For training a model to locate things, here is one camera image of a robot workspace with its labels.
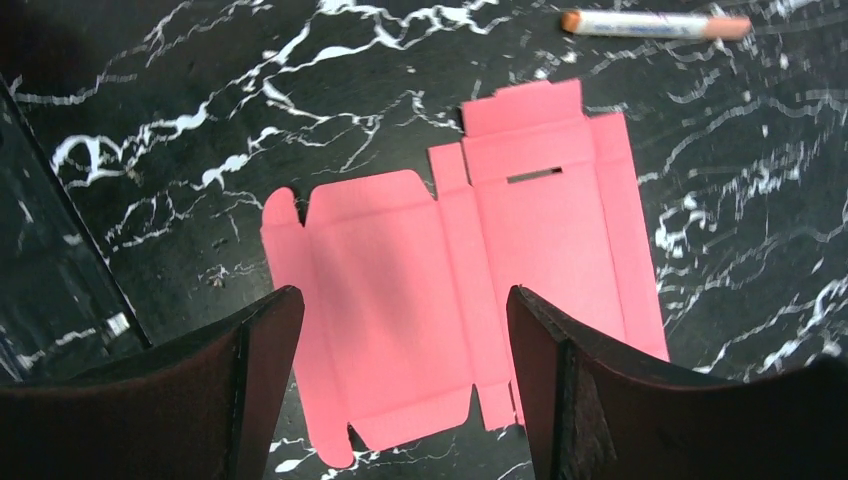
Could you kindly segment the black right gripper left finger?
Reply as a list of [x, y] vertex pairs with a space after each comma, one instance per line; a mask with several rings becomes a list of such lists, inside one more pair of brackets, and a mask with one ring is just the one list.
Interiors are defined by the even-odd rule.
[[304, 318], [281, 288], [178, 339], [1, 390], [5, 479], [259, 479]]

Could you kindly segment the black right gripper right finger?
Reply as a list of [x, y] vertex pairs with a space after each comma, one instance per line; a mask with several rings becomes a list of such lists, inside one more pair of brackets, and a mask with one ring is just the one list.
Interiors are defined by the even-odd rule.
[[530, 289], [507, 300], [539, 479], [843, 479], [847, 363], [749, 383], [643, 353]]

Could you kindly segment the pink cardboard box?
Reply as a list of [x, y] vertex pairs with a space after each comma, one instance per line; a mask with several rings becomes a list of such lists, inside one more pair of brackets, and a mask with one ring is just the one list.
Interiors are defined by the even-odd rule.
[[522, 423], [506, 302], [523, 285], [579, 321], [668, 358], [625, 115], [589, 116], [578, 80], [506, 87], [462, 107], [464, 137], [432, 147], [435, 186], [398, 170], [267, 200], [275, 286], [301, 290], [294, 357], [321, 460], [463, 424]]

